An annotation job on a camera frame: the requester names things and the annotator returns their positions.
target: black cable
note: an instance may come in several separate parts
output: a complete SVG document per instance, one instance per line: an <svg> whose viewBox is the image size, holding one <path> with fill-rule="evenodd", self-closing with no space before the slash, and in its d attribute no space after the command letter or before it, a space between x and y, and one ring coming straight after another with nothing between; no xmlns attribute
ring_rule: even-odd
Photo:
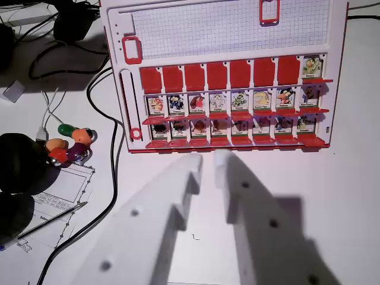
<svg viewBox="0 0 380 285"><path fill-rule="evenodd" d="M36 28L44 25L44 23L47 23L48 21L50 21L52 18L56 17L59 13L55 13L54 15L51 15L49 18L43 20L41 23L35 25L34 27L32 27L30 30L28 30L26 33L24 33L20 38L18 38L16 40L16 42L14 43L14 46L17 46L18 43L20 43L28 34L30 34L31 31L35 30Z"/></svg>
<svg viewBox="0 0 380 285"><path fill-rule="evenodd" d="M47 261L45 263L45 266L43 267L43 270L41 272L41 275L40 275L40 278L39 278L39 280L37 282L37 285L42 285L43 280L45 279L45 275L46 275L46 273L47 273L47 271L48 271L48 269L50 267L50 264L57 257L57 255L61 251L63 251L65 248L67 248L70 245L72 245L75 241L77 241L78 239L80 239L84 235L84 233L86 231L88 231L91 227L93 227L100 220L102 220L104 217L106 217L108 215L108 213L110 212L110 210L115 205L116 200L118 198L118 181L117 181L117 176L116 176L115 159L114 159L114 155L113 155L113 152L114 152L114 149L115 149L116 132L118 130L118 121L115 118L113 118L113 117L111 117L111 116L103 113L101 110L98 109L98 107L94 104L94 102L91 99L91 91L90 91L91 87L92 87L92 85L94 85L95 81L100 76L102 76L105 72L107 72L108 70L111 70L111 69L112 69L111 67L108 67L108 68L104 69L102 72L100 72L99 74L97 74L94 77L94 79L87 86L86 93L87 93L87 99L90 102L91 106L95 109L95 111L97 111L102 116L104 116L105 118L107 118L107 119L109 119L109 120L111 120L111 121L113 121L115 123L115 126L113 127L113 133L112 133L112 139L111 139L111 147L110 147L111 172L112 172L112 183L113 183L113 197L112 197L112 200L109 203L109 205L94 220L92 220L89 224L87 224L82 229L80 229L76 234L74 234L73 236L71 236L69 239L67 239L65 242L63 242L61 245L59 245L56 249L54 249L54 251L50 254L49 258L47 259Z"/></svg>
<svg viewBox="0 0 380 285"><path fill-rule="evenodd" d="M362 5L362 6L351 7L351 8L349 8L349 10L369 8L369 7L373 7L373 6L377 6L377 5L380 5L380 2L369 4L369 5Z"/></svg>
<svg viewBox="0 0 380 285"><path fill-rule="evenodd" d="M102 62L101 66L98 69L96 69L96 70L80 71L80 70L70 70L70 69L63 70L62 69L62 70L51 71L51 72L48 72L48 73L45 73L45 74L34 76L33 75L33 70L34 70L34 66L36 65L36 62L39 61L42 57L44 57L50 51L52 51L52 50L54 50L56 48L60 48L62 46L66 46L66 45L63 44L63 43L61 43L61 42L58 42L57 44L55 44L55 45L53 45L51 47L48 47L43 52L41 52L40 54L38 54L37 57L35 58L35 60L30 64L29 72L28 72L29 78L32 79L32 80L37 80L37 79L40 79L40 78L44 78L44 77L48 77L48 76L51 76L51 75L54 75L54 74L60 74L60 73L96 74L96 73L100 72L103 69L103 67L107 64L107 61L109 60L108 53L95 52L93 50L88 50L88 49L84 49L83 47L80 47L82 50L85 50L85 51L88 51L88 52L91 52L91 53L106 54L107 56L105 57L105 59Z"/></svg>
<svg viewBox="0 0 380 285"><path fill-rule="evenodd" d="M380 16L375 15L357 15L357 16L348 16L348 20L354 20L354 19L374 19L374 20L380 20Z"/></svg>

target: black object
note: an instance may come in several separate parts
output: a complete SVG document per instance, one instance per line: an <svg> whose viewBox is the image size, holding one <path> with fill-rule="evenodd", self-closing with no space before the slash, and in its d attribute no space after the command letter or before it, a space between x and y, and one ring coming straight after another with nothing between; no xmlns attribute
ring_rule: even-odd
<svg viewBox="0 0 380 285"><path fill-rule="evenodd" d="M111 202L108 204L108 206L101 212L94 220L92 220L89 224L84 226L82 229L80 229L76 234L72 235L69 239L61 243L58 247L54 249L54 251L50 254L49 258L47 259L45 266L42 269L40 278L38 279L37 285L42 285L43 280L45 279L45 275L50 267L50 264L53 262L53 260L57 257L57 255L63 251L65 248L68 246L72 245L74 242L76 242L78 239L83 237L87 232L89 232L93 227L98 225L101 220L108 215L108 213L112 210L113 206L116 203L116 200L118 199L118 170L117 170L117 163L115 165L115 159L114 159L114 148L115 148L115 138L116 138L116 133L118 131L118 120L115 118L105 114L102 112L92 101L91 99L91 90L92 88L99 83L99 81L103 80L106 78L108 74L105 75L102 79L100 79L98 82L97 80L99 77L101 77L104 73L107 71L112 70L112 67L108 67L104 69L102 72L98 73L94 79L89 83L87 86L87 99L90 102L91 106L95 109L96 112L100 113L102 116L107 118L108 120L113 121L114 127L113 127L113 133L112 133L112 139L111 139L111 148L110 148L110 159L111 159L111 172L112 172L112 183L113 183L113 196Z"/></svg>
<svg viewBox="0 0 380 285"><path fill-rule="evenodd" d="M0 189L6 193L25 193L45 175L47 155L43 148L24 134L0 136Z"/></svg>
<svg viewBox="0 0 380 285"><path fill-rule="evenodd" d="M13 30L11 27L7 27L0 24L0 72L5 70L12 60L13 54Z"/></svg>

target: screw hole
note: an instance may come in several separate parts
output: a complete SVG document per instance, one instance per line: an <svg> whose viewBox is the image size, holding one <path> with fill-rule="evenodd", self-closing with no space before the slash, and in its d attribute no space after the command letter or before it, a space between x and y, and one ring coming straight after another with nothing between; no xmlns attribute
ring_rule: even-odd
<svg viewBox="0 0 380 285"><path fill-rule="evenodd" d="M136 216L138 216L138 215L139 215L138 210L133 209L133 210L131 211L131 216L136 217Z"/></svg>
<svg viewBox="0 0 380 285"><path fill-rule="evenodd" d="M318 285L319 284L319 278L315 275L309 275L308 276L308 282L311 285Z"/></svg>
<svg viewBox="0 0 380 285"><path fill-rule="evenodd" d="M277 222L277 220L275 220L274 218L271 218L271 219L269 220L269 226L270 226L270 227L273 227L273 228L277 228L277 227L278 227L278 222Z"/></svg>

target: white table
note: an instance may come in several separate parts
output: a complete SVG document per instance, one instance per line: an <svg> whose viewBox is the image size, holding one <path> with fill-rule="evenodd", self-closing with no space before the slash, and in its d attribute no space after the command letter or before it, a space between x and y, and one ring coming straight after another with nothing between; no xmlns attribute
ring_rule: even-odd
<svg viewBox="0 0 380 285"><path fill-rule="evenodd" d="M352 6L365 4L359 0L352 2ZM379 12L380 7L375 7L356 14ZM302 150L236 152L274 196L302 201L305 236L313 240L324 261L345 285L378 284L380 279L380 151L376 150L380 140L376 90L379 25L375 20L352 20L347 25L330 148L315 153ZM101 30L98 21L90 34ZM101 110L121 119L115 92L113 78L108 77L94 89L92 96ZM91 147L94 155L87 163L96 169L89 186L93 192L90 203L80 212L78 228L98 215L112 197L109 146L113 123L91 108L85 93L85 90L69 91L55 112L66 123L93 128L99 134ZM34 138L44 109L45 103L38 92L24 94L16 104L0 101L0 134L21 132ZM47 125L50 137L61 137L57 126L50 119ZM119 199L114 211L142 188L147 179L153 179L183 155L129 154L124 143L119 161ZM193 197L188 229L179 234L169 281L236 285L239 275L233 230L224 220L222 193L214 184L213 153L202 155L201 194ZM105 218L86 237L63 251L50 267L44 284L69 284L108 221L109 217ZM193 234L200 240L194 240ZM7 273L7 280L1 282L9 285L19 284L17 274L22 266L30 266L20 260L1 260L1 255L0 262L13 262L18 267L18 273L15 271L14 276Z"/></svg>

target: cartoon character face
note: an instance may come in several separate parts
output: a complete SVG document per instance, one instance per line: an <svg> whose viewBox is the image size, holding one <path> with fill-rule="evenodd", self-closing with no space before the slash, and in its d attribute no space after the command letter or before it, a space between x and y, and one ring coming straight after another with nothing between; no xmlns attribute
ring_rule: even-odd
<svg viewBox="0 0 380 285"><path fill-rule="evenodd" d="M162 100L159 98L150 98L149 104L150 104L151 108L153 110L156 110L156 111L162 111L163 106L164 106Z"/></svg>
<svg viewBox="0 0 380 285"><path fill-rule="evenodd" d="M306 61L306 66L307 67L312 67L315 64L315 59L314 58L309 58L308 61Z"/></svg>
<svg viewBox="0 0 380 285"><path fill-rule="evenodd" d="M183 122L174 122L173 124L173 129L180 134L183 132L184 128L185 125L183 124Z"/></svg>
<svg viewBox="0 0 380 285"><path fill-rule="evenodd" d="M257 92L254 94L254 100L256 105L267 105L269 104L269 94L268 92Z"/></svg>

